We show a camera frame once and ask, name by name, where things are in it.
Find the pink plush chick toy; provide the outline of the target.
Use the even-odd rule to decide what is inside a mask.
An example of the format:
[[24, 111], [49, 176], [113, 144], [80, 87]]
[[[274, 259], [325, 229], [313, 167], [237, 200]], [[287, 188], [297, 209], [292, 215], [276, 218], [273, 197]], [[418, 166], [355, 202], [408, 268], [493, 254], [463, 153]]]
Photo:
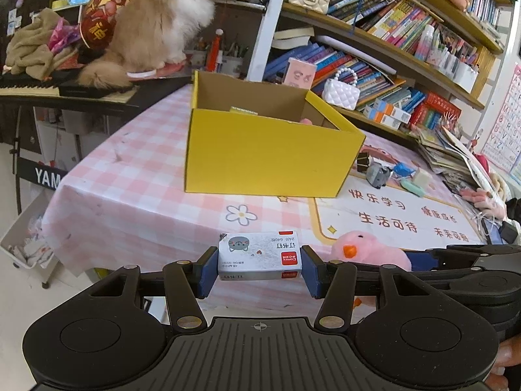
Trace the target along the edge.
[[408, 272], [412, 270], [412, 263], [402, 249], [382, 244], [375, 235], [360, 230], [337, 238], [331, 247], [331, 256], [347, 262], [373, 266], [393, 264]]

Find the white staples box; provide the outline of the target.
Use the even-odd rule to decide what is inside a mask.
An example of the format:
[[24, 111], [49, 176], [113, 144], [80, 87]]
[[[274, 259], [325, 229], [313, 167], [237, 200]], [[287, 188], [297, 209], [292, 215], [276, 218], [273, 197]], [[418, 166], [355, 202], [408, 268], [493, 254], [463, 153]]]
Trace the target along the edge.
[[294, 231], [231, 233], [218, 245], [218, 274], [224, 281], [298, 278], [302, 260]]

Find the mint green eraser case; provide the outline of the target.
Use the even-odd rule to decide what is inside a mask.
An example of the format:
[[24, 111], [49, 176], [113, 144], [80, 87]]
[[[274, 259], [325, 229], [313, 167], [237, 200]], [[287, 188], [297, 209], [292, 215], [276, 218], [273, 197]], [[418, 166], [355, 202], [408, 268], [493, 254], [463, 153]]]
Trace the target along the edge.
[[400, 185], [407, 192], [412, 193], [420, 198], [424, 198], [424, 196], [426, 195], [426, 192], [423, 188], [417, 186], [416, 184], [413, 184], [412, 181], [409, 179], [402, 178], [400, 180]]

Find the black binder clip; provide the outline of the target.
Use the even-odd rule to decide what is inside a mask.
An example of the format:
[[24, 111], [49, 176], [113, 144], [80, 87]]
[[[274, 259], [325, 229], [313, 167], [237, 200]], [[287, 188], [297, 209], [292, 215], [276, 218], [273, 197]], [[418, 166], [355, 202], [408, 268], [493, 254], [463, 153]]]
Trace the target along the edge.
[[357, 157], [357, 171], [360, 173], [366, 173], [368, 168], [373, 162], [372, 156], [366, 152], [360, 152]]

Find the blue plastic item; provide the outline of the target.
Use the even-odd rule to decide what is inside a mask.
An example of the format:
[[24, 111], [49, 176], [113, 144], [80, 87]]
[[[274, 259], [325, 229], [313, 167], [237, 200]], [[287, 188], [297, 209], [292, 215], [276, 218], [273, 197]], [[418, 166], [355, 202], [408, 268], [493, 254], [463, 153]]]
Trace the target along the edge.
[[411, 178], [415, 173], [416, 170], [405, 163], [397, 163], [393, 168], [393, 175], [396, 178]]

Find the gold tape roll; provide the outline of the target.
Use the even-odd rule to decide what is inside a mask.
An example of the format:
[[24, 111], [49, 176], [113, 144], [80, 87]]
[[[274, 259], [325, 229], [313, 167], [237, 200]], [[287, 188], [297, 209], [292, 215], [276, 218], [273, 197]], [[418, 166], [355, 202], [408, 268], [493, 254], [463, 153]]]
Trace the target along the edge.
[[239, 107], [235, 107], [235, 106], [231, 106], [230, 112], [258, 116], [258, 113], [256, 111], [249, 110], [249, 109], [243, 109], [243, 108], [239, 108]]

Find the pink checkered table mat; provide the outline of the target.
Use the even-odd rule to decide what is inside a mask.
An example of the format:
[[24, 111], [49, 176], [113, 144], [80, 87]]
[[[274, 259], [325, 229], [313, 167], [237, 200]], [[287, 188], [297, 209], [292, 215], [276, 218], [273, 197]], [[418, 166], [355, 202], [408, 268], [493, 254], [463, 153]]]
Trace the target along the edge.
[[420, 198], [392, 184], [375, 189], [353, 165], [334, 198], [186, 192], [192, 90], [135, 117], [61, 180], [41, 225], [73, 274], [127, 265], [159, 271], [198, 259], [225, 233], [294, 231], [325, 260], [336, 238], [354, 230], [405, 250], [480, 241], [455, 199]]

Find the grey elephant toy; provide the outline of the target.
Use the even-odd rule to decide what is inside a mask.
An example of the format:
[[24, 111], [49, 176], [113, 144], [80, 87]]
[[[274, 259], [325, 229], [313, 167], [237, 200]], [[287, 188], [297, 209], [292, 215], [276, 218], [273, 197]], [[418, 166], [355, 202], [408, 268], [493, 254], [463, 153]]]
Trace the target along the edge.
[[366, 181], [372, 185], [373, 188], [381, 189], [384, 187], [393, 170], [380, 163], [372, 163], [366, 170]]

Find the pink fluffy glove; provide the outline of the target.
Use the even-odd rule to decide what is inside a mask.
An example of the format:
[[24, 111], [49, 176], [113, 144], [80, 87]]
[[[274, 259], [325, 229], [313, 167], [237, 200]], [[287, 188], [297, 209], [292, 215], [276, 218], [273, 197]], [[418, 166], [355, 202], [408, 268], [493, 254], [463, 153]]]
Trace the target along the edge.
[[461, 189], [459, 194], [463, 200], [473, 204], [484, 217], [498, 221], [504, 221], [507, 218], [505, 203], [492, 193], [481, 188], [476, 189], [476, 191], [464, 188]]

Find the yellow cardboard box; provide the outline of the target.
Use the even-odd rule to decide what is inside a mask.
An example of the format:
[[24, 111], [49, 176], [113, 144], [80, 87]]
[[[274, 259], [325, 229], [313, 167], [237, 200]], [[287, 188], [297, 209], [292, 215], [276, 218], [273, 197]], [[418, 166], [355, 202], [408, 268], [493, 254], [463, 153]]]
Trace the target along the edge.
[[[231, 106], [258, 116], [230, 112]], [[313, 125], [299, 123], [303, 118]], [[365, 139], [309, 90], [196, 72], [185, 190], [334, 198]]]

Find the stack of papers and magazines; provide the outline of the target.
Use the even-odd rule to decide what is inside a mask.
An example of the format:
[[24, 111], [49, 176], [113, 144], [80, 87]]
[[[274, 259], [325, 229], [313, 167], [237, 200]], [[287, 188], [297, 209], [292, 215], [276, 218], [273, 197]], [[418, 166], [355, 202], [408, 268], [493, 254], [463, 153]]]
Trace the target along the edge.
[[442, 177], [452, 193], [459, 193], [464, 188], [480, 188], [492, 193], [494, 188], [483, 166], [446, 128], [434, 131], [415, 128], [412, 135], [431, 170]]

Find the orange blue white box upper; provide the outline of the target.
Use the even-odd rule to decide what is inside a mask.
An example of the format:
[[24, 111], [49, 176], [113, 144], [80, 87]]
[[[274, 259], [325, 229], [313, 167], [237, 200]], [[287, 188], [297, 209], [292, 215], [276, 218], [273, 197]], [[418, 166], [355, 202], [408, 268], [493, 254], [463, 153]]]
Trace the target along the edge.
[[382, 122], [383, 116], [388, 116], [394, 118], [394, 120], [397, 120], [400, 123], [409, 123], [412, 116], [410, 113], [399, 109], [388, 102], [384, 102], [383, 100], [376, 100], [373, 103], [373, 108], [376, 110], [374, 119], [378, 122]]

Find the white quilted pearl handbag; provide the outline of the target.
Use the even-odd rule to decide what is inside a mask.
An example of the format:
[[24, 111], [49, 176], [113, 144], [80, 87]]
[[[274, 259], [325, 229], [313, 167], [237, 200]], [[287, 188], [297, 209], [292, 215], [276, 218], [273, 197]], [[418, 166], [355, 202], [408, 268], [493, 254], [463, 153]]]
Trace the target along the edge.
[[[351, 83], [342, 82], [339, 80], [340, 76], [348, 72], [352, 76]], [[336, 72], [332, 79], [328, 79], [322, 91], [321, 98], [330, 105], [354, 110], [357, 106], [360, 90], [357, 87], [358, 75], [353, 69], [343, 67]]]

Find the wooden bookshelf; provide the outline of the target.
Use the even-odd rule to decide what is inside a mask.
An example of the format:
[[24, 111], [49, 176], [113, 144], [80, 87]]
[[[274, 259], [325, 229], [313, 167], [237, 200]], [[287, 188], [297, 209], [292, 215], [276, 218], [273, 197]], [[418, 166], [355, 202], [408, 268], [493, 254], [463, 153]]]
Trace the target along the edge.
[[362, 46], [373, 49], [376, 53], [388, 57], [399, 66], [417, 72], [418, 80], [423, 79], [428, 83], [437, 85], [437, 87], [443, 89], [459, 102], [463, 102], [478, 111], [477, 115], [463, 114], [462, 125], [467, 135], [474, 135], [480, 129], [487, 129], [495, 121], [495, 113], [493, 113], [490, 103], [493, 95], [490, 93], [484, 103], [480, 102], [479, 96], [483, 90], [492, 92], [495, 89], [496, 83], [489, 81], [488, 77], [497, 60], [501, 62], [506, 60], [506, 46], [501, 44], [498, 38], [492, 36], [486, 29], [486, 26], [481, 25], [469, 14], [458, 11], [448, 0], [413, 0], [413, 2], [426, 8], [430, 13], [437, 16], [439, 20], [444, 21], [455, 29], [459, 36], [469, 41], [480, 52], [480, 74], [470, 93], [464, 91], [462, 87], [456, 85], [434, 68], [406, 54], [405, 51], [370, 36], [369, 33], [354, 26], [344, 26], [341, 21], [334, 20], [330, 16], [287, 5], [284, 0], [268, 1], [260, 21], [255, 44], [253, 45], [246, 78], [251, 81], [262, 80], [279, 17], [283, 14], [288, 14], [295, 20], [314, 24], [348, 40], [356, 41]]

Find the alphabet wall poster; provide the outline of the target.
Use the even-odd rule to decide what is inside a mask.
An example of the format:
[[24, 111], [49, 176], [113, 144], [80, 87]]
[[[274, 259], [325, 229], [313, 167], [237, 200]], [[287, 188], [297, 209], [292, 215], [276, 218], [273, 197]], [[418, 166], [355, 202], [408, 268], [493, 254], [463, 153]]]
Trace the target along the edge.
[[516, 65], [483, 155], [520, 184], [520, 65]]

